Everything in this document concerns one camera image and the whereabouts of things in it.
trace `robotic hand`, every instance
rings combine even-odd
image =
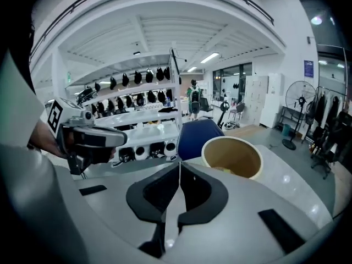
[[[67,155],[71,174],[75,175],[80,175],[92,163],[108,162],[112,148],[127,142],[125,133],[95,126],[91,112],[59,97],[51,107],[48,125],[60,150]],[[65,138],[70,133],[74,143],[67,148]]]

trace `white shelf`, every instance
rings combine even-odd
[[[88,106],[92,103],[101,102],[101,101],[109,99],[109,98],[115,98],[115,97],[119,97],[119,96],[123,96],[123,95],[139,93],[139,92],[143,92],[143,91],[159,90],[159,89],[167,89],[167,88],[175,88],[175,87],[176,87],[176,84],[171,81],[169,83],[165,83],[165,84],[146,83],[146,84],[142,84],[138,87],[126,88],[124,90],[112,92],[112,93],[106,94],[104,96],[93,98],[89,101],[84,102],[82,105]]]
[[[147,125],[143,128],[136,128],[124,131],[127,134],[127,143],[117,149],[125,147],[145,146],[152,143],[164,142],[177,139],[179,131],[175,123],[163,123]]]
[[[159,109],[146,109],[95,119],[95,124],[103,127],[118,127],[139,122],[177,118],[178,112],[158,112]]]

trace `round bin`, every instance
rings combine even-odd
[[[263,158],[251,143],[235,137],[216,137],[202,148],[206,166],[244,178],[255,179],[263,167]]]
[[[289,136],[290,135],[291,126],[289,124],[284,124],[282,128],[282,135]]]

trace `ceiling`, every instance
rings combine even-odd
[[[243,21],[225,12],[182,2],[134,5],[103,15],[83,26],[60,46],[71,85],[85,85],[111,75],[166,65],[174,48],[181,72],[207,67],[268,46]],[[202,64],[217,52],[219,55]],[[38,72],[38,87],[51,85],[51,61]]]

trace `black stand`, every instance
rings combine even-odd
[[[282,144],[290,149],[290,150],[295,150],[296,149],[296,145],[292,142],[293,138],[296,137],[296,131],[297,131],[297,128],[298,128],[298,124],[299,124],[299,121],[301,120],[301,115],[302,115],[302,111],[303,111],[303,105],[304,105],[304,102],[303,104],[301,104],[301,111],[299,113],[299,116],[298,116],[298,121],[297,121],[297,124],[296,124],[296,128],[295,128],[295,131],[293,132],[293,136],[291,137],[291,140],[287,140],[287,139],[283,139],[282,140]]]

